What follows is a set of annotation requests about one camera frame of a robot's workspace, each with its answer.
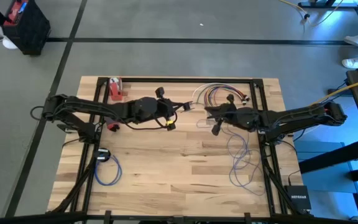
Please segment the black office desk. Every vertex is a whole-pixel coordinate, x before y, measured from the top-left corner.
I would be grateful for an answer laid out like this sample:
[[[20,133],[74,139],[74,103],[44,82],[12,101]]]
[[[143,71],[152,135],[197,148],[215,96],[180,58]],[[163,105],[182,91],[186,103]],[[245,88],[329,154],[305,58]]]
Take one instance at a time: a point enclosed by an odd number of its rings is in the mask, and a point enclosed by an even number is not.
[[[299,2],[296,7],[305,13],[305,20],[310,24],[311,27],[317,27],[325,22],[333,12],[344,9],[352,9],[358,16],[358,0],[306,0]],[[312,24],[309,21],[309,17],[306,16],[308,13],[306,9],[329,9],[331,12],[321,19],[319,22]]]

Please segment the black plastic crate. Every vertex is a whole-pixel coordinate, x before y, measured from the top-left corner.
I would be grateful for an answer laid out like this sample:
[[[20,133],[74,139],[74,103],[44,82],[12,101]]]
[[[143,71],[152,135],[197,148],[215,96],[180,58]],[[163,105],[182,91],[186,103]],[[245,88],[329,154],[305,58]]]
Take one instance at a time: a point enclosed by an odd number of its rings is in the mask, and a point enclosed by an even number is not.
[[[29,0],[19,22],[14,26],[2,25],[2,30],[24,55],[40,55],[51,26],[35,0]]]

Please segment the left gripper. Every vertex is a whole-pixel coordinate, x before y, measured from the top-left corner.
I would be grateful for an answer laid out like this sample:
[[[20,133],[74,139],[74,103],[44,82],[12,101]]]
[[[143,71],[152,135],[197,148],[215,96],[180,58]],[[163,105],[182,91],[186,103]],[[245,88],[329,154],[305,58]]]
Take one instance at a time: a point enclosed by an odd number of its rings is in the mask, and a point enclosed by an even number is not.
[[[157,110],[154,114],[154,120],[157,124],[166,130],[174,130],[176,128],[176,121],[178,119],[178,115],[186,111],[184,107],[174,107],[174,106],[186,106],[188,102],[185,103],[178,103],[172,102],[167,98],[164,98],[165,91],[163,87],[158,87],[155,90],[155,94],[157,97]],[[165,118],[166,123],[162,124],[158,119]]]

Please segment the red box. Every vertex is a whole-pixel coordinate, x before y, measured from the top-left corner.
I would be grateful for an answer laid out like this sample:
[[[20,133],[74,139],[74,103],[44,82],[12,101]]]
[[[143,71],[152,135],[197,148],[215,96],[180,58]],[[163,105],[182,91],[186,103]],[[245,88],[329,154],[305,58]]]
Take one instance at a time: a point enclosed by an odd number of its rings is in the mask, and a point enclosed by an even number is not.
[[[9,6],[6,14],[6,20],[4,26],[14,26],[19,22],[19,19],[23,15],[25,8],[29,0],[13,0]]]

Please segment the red tape dispenser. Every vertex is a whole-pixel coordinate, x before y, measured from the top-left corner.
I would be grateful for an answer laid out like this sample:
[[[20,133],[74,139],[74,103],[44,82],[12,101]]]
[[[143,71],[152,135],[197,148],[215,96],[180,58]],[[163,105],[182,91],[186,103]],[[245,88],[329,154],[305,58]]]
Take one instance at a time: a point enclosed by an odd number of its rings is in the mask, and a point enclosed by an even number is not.
[[[122,78],[112,77],[109,79],[109,96],[113,101],[122,101],[125,96]]]

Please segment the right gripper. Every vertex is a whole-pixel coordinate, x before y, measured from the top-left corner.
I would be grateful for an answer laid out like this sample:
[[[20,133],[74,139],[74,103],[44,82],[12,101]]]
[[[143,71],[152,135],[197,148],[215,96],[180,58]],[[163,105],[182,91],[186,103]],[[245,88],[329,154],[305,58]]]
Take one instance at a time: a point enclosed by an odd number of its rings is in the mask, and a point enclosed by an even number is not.
[[[250,131],[249,123],[241,121],[241,118],[245,118],[245,114],[241,114],[236,108],[234,95],[228,95],[226,99],[228,101],[227,103],[223,103],[219,106],[206,106],[204,108],[207,112],[211,112],[209,117],[214,118],[217,122],[212,128],[212,133],[219,134],[223,122]]]

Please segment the black Netgear network switch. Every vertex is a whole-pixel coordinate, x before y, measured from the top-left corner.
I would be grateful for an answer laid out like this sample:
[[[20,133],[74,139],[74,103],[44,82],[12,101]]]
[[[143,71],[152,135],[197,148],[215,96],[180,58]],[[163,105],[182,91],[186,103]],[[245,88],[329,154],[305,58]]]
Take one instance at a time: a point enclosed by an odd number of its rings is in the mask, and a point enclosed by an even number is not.
[[[299,210],[311,210],[311,203],[307,186],[304,185],[286,185],[285,190],[291,201]]]

